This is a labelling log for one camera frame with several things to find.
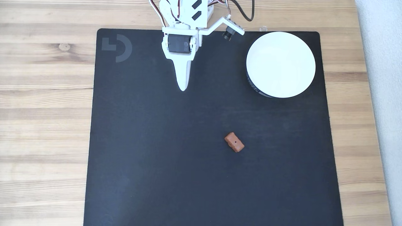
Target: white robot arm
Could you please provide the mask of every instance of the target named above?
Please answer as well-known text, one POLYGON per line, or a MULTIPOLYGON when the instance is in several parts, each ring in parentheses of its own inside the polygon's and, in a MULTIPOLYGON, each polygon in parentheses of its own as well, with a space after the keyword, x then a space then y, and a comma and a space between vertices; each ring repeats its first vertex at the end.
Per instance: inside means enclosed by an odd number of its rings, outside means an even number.
POLYGON ((243 28, 230 20, 229 5, 222 0, 161 0, 160 11, 153 0, 149 2, 162 21, 162 49, 166 58, 173 61, 177 84, 182 91, 186 90, 189 83, 191 61, 202 46, 203 35, 211 34, 221 24, 228 26, 223 35, 225 39, 230 40, 236 32, 244 34, 243 28), (226 4, 229 14, 207 28, 215 3, 226 4), (165 26, 162 16, 166 19, 168 27, 165 26))

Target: cable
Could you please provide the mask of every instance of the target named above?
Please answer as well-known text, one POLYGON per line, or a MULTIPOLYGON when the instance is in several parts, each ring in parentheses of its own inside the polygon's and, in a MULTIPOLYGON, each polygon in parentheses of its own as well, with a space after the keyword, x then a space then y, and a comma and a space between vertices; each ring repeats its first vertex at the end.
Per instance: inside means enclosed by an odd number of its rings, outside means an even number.
POLYGON ((162 26, 166 27, 165 21, 163 20, 162 13, 159 11, 159 9, 156 7, 155 3, 153 0, 149 0, 152 8, 154 8, 155 12, 158 14, 160 21, 162 22, 162 26))
POLYGON ((177 8, 178 8, 177 18, 180 18, 180 0, 177 1, 177 8))
POLYGON ((172 11, 172 8, 170 8, 170 13, 172 14, 172 17, 176 20, 176 21, 179 21, 174 15, 173 15, 173 11, 172 11))
POLYGON ((255 6, 254 0, 251 0, 251 4, 252 4, 252 6, 251 6, 251 18, 248 18, 248 17, 246 16, 246 14, 244 13, 242 7, 240 7, 239 3, 238 3, 236 0, 231 0, 231 1, 236 5, 236 7, 239 9, 239 11, 240 11, 240 13, 242 14, 242 16, 243 16, 247 21, 250 21, 250 22, 251 22, 251 21, 254 19, 254 6, 255 6))
POLYGON ((229 15, 232 14, 232 12, 230 11, 230 7, 229 7, 229 2, 228 2, 228 0, 225 0, 225 4, 226 4, 226 8, 228 8, 229 15))

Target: wooden table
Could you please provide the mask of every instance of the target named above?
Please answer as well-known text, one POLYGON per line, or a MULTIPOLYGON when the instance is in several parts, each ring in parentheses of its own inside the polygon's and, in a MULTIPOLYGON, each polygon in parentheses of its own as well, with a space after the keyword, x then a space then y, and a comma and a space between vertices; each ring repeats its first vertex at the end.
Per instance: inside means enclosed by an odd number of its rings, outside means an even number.
MULTIPOLYGON (((354 0, 257 0, 251 23, 232 12, 249 31, 320 32, 345 225, 390 225, 354 0)), ((0 225, 82 225, 99 28, 161 24, 146 0, 0 1, 0 225)))

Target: printed logo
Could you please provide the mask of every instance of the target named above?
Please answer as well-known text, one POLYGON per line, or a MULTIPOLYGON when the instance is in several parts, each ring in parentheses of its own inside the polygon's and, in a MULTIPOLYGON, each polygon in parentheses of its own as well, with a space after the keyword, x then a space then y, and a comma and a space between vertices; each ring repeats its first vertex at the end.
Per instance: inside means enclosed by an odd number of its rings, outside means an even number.
MULTIPOLYGON (((133 51, 133 45, 130 40, 124 36, 117 34, 116 39, 124 44, 124 53, 116 57, 116 63, 123 62, 128 59, 133 51)), ((102 38, 102 50, 105 51, 116 51, 115 44, 109 44, 109 38, 102 38)))

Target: small brown object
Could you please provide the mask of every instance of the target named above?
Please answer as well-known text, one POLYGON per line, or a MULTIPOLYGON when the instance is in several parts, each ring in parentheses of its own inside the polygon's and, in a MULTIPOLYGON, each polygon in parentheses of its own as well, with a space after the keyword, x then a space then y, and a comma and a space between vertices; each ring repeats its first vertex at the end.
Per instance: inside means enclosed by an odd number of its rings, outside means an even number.
POLYGON ((244 148, 244 144, 239 140, 239 138, 231 132, 225 137, 225 141, 233 149, 234 152, 239 152, 244 148))

